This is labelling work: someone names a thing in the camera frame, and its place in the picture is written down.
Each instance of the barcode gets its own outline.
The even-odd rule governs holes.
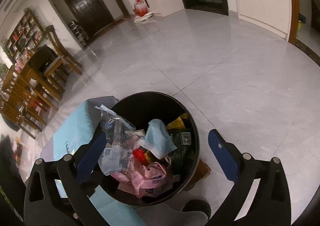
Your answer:
[[[191,145],[191,134],[190,132],[181,133],[182,145]]]
[[[105,149],[105,153],[103,157],[110,155],[110,152],[111,152],[111,148]]]

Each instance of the red object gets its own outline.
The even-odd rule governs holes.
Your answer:
[[[136,149],[134,151],[132,151],[132,154],[134,155],[134,157],[144,166],[148,166],[150,163],[148,162],[148,160],[146,159],[146,157],[144,156],[143,150],[142,149]]]
[[[134,10],[133,10],[134,13],[140,17],[143,17],[148,13],[147,5],[142,0],[136,0],[133,6],[134,6]]]

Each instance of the yellow wrapper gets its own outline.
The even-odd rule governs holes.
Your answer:
[[[166,129],[185,129],[186,127],[184,126],[184,123],[181,119],[181,117],[178,117],[175,119],[173,122],[169,123],[166,126]]]
[[[186,120],[188,118],[188,115],[186,113],[183,113],[180,115],[180,117]]]

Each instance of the bag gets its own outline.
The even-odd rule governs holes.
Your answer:
[[[140,17],[143,17],[145,14],[147,14],[148,8],[147,8],[147,4],[142,1],[142,0],[136,0],[133,4],[134,6],[134,13]]]

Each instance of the wooden shelf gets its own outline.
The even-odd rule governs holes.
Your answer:
[[[30,29],[28,32],[26,32],[25,28],[26,26],[29,26]],[[20,19],[20,21],[17,23],[16,27],[14,28],[14,30],[12,31],[10,37],[8,38],[8,41],[6,42],[5,44],[5,52],[7,52],[7,57],[10,59],[10,61],[15,64],[16,63],[16,60],[15,60],[15,56],[17,54],[22,54],[24,53],[26,47],[30,44],[31,41],[34,42],[35,40],[35,33],[33,33],[31,36],[31,32],[34,28],[37,28],[36,30],[38,30],[38,32],[43,32],[44,29],[43,27],[41,26],[40,22],[37,20],[36,16],[33,14],[33,12],[27,8],[26,9],[26,12],[24,13],[24,15],[22,16],[22,18]],[[26,37],[26,40],[27,42],[25,43],[25,45],[23,47],[21,47],[19,45],[19,41],[21,40],[22,36],[25,36]],[[43,39],[46,38],[46,36],[43,36],[41,38],[41,40],[36,44],[35,43],[35,46],[34,48],[36,48],[42,41]]]

